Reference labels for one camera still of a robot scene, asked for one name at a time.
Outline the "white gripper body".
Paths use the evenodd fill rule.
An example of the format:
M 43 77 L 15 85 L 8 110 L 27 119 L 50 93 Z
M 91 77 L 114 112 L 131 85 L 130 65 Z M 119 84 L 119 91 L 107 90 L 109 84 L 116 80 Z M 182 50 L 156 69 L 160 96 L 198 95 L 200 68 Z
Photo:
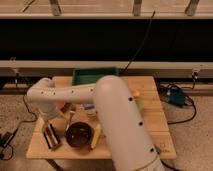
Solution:
M 55 118 L 65 118 L 64 114 L 57 107 L 41 109 L 40 115 L 45 122 L 49 122 Z

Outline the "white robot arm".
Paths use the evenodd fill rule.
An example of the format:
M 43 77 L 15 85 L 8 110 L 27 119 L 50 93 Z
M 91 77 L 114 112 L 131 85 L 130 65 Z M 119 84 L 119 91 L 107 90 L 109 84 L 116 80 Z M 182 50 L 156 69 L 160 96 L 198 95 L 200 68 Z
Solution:
M 165 171 L 135 99 L 122 78 L 109 75 L 93 84 L 59 88 L 51 79 L 42 78 L 27 91 L 27 97 L 38 104 L 46 119 L 59 113 L 56 101 L 93 103 L 117 171 Z

